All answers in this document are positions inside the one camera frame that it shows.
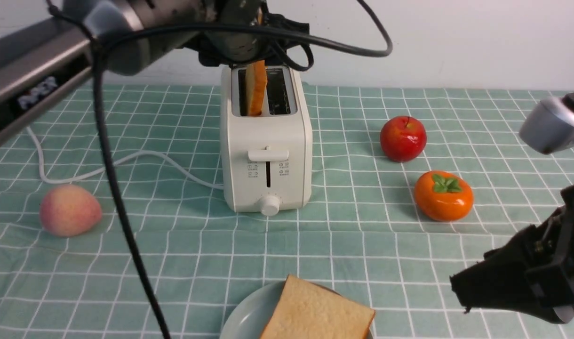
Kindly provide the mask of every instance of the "fake fruit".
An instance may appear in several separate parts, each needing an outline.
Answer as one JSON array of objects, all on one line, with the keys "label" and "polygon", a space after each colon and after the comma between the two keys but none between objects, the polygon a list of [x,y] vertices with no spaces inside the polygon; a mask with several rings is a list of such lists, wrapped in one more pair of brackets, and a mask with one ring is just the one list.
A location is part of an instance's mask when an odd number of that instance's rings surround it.
[{"label": "fake fruit", "polygon": [[101,218],[102,211],[97,198],[76,185],[54,187],[40,204],[42,227],[63,238],[89,231]]},{"label": "fake fruit", "polygon": [[473,191],[461,178],[443,171],[429,171],[415,184],[415,202],[435,221],[456,221],[473,207]]},{"label": "fake fruit", "polygon": [[381,148],[391,161],[411,161],[423,152],[427,132],[423,124],[411,116],[396,116],[381,129]]}]

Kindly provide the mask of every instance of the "toaster label text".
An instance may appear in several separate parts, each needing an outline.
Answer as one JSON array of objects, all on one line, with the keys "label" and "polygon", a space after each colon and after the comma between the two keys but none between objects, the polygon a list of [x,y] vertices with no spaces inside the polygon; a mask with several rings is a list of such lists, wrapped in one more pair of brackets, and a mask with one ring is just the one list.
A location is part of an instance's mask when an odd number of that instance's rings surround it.
[{"label": "toaster label text", "polygon": [[253,161],[247,162],[247,177],[257,178],[257,163]]},{"label": "toaster label text", "polygon": [[281,162],[279,163],[279,176],[288,176],[289,175],[289,162]]}]

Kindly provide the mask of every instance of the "plate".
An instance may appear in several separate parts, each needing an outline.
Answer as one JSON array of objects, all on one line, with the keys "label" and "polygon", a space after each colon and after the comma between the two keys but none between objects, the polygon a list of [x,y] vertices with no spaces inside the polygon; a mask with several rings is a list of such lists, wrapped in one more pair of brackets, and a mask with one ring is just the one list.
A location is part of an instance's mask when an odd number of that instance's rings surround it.
[{"label": "plate", "polygon": [[[259,338],[279,303],[284,286],[284,281],[270,283],[243,299],[226,320],[220,332],[220,339]],[[339,294],[324,286],[318,286]],[[368,331],[367,339],[373,339],[371,331]]]}]

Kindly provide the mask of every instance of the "white power cord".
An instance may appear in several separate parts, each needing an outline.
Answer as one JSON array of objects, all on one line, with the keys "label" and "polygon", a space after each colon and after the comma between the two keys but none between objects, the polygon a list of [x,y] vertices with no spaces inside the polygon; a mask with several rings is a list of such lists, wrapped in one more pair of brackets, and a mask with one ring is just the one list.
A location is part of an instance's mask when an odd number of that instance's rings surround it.
[{"label": "white power cord", "polygon": [[[34,142],[34,146],[36,146],[36,150],[38,152],[38,172],[40,173],[40,179],[43,182],[46,183],[50,183],[50,184],[54,184],[54,185],[59,185],[59,184],[65,184],[65,183],[70,183],[70,182],[76,182],[76,181],[80,181],[80,180],[84,180],[86,178],[90,178],[93,176],[96,176],[98,174],[101,174],[103,172],[105,172],[105,167],[101,167],[98,170],[86,173],[86,174],[82,174],[81,176],[76,176],[74,178],[68,178],[68,179],[61,179],[61,180],[54,180],[54,179],[49,179],[47,178],[46,173],[44,172],[44,153],[42,152],[42,146],[40,145],[40,141],[38,141],[38,138],[36,137],[36,135],[34,134],[34,132],[32,131],[32,129],[30,127],[26,127],[25,130],[27,131],[27,133],[30,135],[30,137],[32,138],[32,141]],[[156,157],[160,157],[162,159],[164,159],[165,161],[169,162],[171,165],[173,165],[174,167],[176,167],[180,172],[182,172],[182,174],[184,174],[187,178],[189,178],[190,180],[193,180],[194,182],[203,185],[203,186],[207,186],[210,188],[215,188],[215,189],[224,189],[223,185],[214,185],[212,183],[209,182],[205,182],[195,176],[193,176],[191,173],[189,173],[188,171],[186,171],[184,168],[182,168],[177,162],[175,162],[174,160],[172,160],[170,157],[168,157],[167,155],[165,155],[164,153],[160,153],[160,152],[153,152],[153,151],[138,151],[135,153],[132,153],[128,156],[123,157],[122,159],[116,160],[113,162],[114,166],[118,166],[122,163],[125,163],[126,161],[133,159],[135,157],[139,157],[139,156],[156,156]]]}]

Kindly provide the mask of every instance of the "tablecloth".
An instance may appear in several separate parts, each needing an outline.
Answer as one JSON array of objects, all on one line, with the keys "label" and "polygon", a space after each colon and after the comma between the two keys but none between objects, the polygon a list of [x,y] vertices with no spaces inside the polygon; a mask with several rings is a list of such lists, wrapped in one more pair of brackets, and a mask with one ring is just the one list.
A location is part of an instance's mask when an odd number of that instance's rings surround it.
[{"label": "tablecloth", "polygon": [[[507,311],[463,309],[448,277],[540,223],[574,183],[574,148],[541,156],[516,132],[537,101],[560,92],[343,88],[304,84],[313,125],[311,202],[270,218],[235,214],[219,189],[156,157],[117,167],[143,260],[175,338],[218,338],[235,306],[287,274],[377,310],[376,338],[574,339],[564,326]],[[113,157],[168,154],[222,183],[220,88],[106,85]],[[49,178],[101,167],[89,86],[31,125]],[[414,161],[382,154],[388,118],[411,115],[428,143]],[[428,170],[474,189],[472,212],[434,223],[412,187]],[[160,338],[121,233],[106,176],[76,182],[104,218],[69,239],[40,227],[53,186],[40,181],[25,131],[0,149],[0,339]]]}]

